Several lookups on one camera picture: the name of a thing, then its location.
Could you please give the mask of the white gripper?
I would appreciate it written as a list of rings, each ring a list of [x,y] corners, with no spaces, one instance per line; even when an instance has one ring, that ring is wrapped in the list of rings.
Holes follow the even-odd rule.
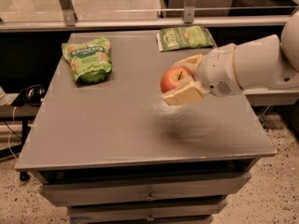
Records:
[[[186,78],[175,89],[163,93],[168,105],[190,105],[202,101],[209,93],[216,97],[238,95],[242,92],[235,71],[235,44],[211,50],[206,56],[197,54],[172,65],[189,70],[202,81]]]

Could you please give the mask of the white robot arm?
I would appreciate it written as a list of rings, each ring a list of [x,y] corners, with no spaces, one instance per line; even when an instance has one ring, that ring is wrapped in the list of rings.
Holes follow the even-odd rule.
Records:
[[[186,69],[175,87],[163,93],[168,105],[197,103],[207,94],[238,95],[251,89],[296,91],[299,88],[299,11],[285,23],[281,35],[241,45],[228,44],[173,64]]]

